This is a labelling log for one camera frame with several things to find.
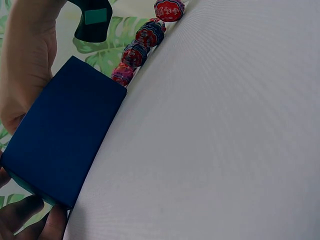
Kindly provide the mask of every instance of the tropical leaf print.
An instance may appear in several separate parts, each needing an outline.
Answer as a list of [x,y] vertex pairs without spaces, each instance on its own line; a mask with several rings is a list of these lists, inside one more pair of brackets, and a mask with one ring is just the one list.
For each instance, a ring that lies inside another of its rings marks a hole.
[[81,54],[89,54],[85,62],[107,76],[120,63],[121,55],[126,45],[132,42],[139,28],[147,22],[147,18],[135,16],[111,19],[107,39],[101,43],[85,42],[73,38],[73,44]]
[[6,200],[6,205],[19,202],[24,198],[25,198],[25,195],[23,195],[23,194],[11,194],[8,196],[8,198]]

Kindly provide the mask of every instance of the white fabric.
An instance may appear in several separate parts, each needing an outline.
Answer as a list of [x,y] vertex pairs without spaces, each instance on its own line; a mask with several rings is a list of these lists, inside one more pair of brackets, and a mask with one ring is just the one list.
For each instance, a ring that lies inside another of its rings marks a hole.
[[193,0],[129,86],[66,240],[318,240],[320,1]]

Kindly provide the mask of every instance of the dark green object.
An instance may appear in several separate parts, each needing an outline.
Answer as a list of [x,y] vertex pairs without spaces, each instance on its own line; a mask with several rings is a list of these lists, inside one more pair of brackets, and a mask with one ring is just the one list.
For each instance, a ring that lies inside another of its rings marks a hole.
[[112,7],[108,0],[69,0],[82,12],[75,38],[89,43],[102,43],[107,39],[112,17]]

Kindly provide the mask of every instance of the monstera leaf print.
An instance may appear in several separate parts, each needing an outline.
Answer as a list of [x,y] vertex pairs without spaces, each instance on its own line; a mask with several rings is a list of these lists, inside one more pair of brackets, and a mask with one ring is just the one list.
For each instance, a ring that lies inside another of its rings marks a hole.
[[[1,49],[4,40],[5,27],[11,5],[11,0],[5,0],[4,4],[2,0],[0,1],[0,12],[2,13],[0,14],[0,55],[2,52]],[[11,136],[0,122],[0,150],[3,151],[7,147],[10,138]]]
[[85,62],[107,76],[120,63],[126,45],[135,38],[139,28],[147,22],[147,18],[119,17],[111,19],[107,39],[101,43],[91,43],[73,38],[73,44],[81,54],[89,54]]

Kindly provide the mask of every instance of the hand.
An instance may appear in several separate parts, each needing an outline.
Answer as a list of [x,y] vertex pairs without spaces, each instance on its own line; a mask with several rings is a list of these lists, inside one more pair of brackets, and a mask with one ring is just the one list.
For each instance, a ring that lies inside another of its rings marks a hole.
[[0,69],[0,119],[10,134],[52,78],[57,53],[56,18],[65,3],[16,0],[12,6]]
[[[9,180],[10,177],[1,168],[0,188]],[[43,207],[44,202],[40,198],[29,196],[0,209],[0,240],[61,240],[64,235],[67,213],[58,206],[54,206],[42,220],[14,236],[14,233]]]

